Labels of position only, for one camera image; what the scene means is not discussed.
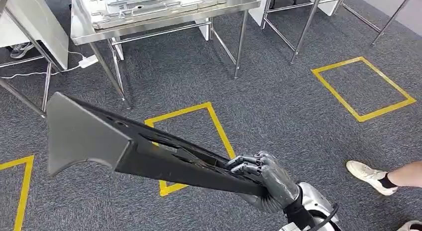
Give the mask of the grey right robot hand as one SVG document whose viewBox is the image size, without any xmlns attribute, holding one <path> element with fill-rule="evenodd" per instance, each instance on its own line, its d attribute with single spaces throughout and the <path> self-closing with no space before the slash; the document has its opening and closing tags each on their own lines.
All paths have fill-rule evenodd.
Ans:
<svg viewBox="0 0 422 231">
<path fill-rule="evenodd" d="M 226 169 L 232 173 L 250 173 L 260 178 L 267 189 L 263 196 L 239 194 L 251 206 L 267 212 L 283 211 L 299 197 L 298 185 L 281 167 L 277 158 L 265 151 L 254 155 L 239 155 L 226 163 Z"/>
</svg>

